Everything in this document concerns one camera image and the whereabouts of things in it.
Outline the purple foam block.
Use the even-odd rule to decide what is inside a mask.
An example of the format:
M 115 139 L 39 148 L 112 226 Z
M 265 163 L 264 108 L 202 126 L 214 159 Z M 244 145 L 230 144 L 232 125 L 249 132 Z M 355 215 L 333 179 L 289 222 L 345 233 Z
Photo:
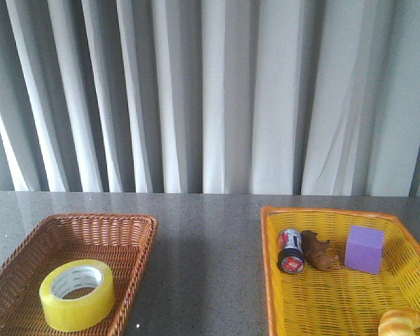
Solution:
M 346 242 L 344 264 L 353 270 L 380 273 L 385 232 L 352 225 Z

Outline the yellow plastic basket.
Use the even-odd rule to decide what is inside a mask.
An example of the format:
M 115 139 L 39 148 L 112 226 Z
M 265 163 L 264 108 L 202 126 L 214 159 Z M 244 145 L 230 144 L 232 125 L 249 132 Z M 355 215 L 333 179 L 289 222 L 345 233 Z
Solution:
M 298 274 L 278 269 L 280 231 L 315 231 L 330 241 L 330 255 L 343 256 L 353 225 L 384 232 L 379 274 L 347 267 L 324 272 L 311 265 Z M 420 312 L 420 244 L 394 215 L 265 206 L 262 249 L 271 335 L 376 335 L 384 312 L 401 307 Z

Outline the brown wicker basket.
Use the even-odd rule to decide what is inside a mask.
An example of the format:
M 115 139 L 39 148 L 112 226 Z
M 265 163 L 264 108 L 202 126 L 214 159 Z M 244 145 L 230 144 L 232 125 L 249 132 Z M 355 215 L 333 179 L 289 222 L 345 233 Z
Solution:
M 80 335 L 122 335 L 157 229 L 142 214 L 62 213 L 41 221 L 0 266 L 0 335 L 58 335 L 44 318 L 39 287 L 57 267 L 82 259 L 110 267 L 115 304 Z

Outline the brown toy animal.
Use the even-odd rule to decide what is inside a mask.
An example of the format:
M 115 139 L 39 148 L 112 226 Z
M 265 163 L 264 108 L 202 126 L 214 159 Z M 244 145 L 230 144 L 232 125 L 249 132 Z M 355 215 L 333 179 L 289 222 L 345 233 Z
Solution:
M 303 230 L 300 234 L 303 255 L 310 265 L 324 272 L 342 269 L 342 266 L 337 264 L 340 260 L 339 256 L 330 256 L 327 253 L 330 245 L 329 239 L 319 241 L 317 239 L 318 234 L 311 230 Z

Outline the grey pleated curtain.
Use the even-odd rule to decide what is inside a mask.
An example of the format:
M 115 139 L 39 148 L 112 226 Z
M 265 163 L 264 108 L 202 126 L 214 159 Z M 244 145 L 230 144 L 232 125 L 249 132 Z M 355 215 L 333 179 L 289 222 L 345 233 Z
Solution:
M 420 197 L 420 1 L 0 1 L 0 190 Z

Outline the small red-blue can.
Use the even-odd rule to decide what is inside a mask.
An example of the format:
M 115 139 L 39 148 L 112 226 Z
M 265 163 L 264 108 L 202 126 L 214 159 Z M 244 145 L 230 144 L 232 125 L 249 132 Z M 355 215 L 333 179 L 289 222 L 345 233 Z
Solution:
M 282 230 L 278 245 L 277 267 L 285 273 L 300 273 L 305 267 L 301 234 L 295 229 Z

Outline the toy croissant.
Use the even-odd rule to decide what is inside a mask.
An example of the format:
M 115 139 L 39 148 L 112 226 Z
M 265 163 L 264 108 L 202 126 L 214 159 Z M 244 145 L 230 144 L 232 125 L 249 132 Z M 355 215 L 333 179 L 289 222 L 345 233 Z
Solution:
M 413 308 L 390 309 L 380 318 L 378 335 L 411 336 L 420 328 L 420 311 Z

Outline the yellow tape roll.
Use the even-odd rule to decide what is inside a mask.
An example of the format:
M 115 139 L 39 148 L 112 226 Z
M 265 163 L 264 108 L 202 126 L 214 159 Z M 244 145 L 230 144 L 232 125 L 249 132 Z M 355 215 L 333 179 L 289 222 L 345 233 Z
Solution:
M 39 298 L 51 328 L 62 332 L 90 328 L 109 315 L 116 301 L 112 270 L 94 259 L 65 263 L 42 281 Z

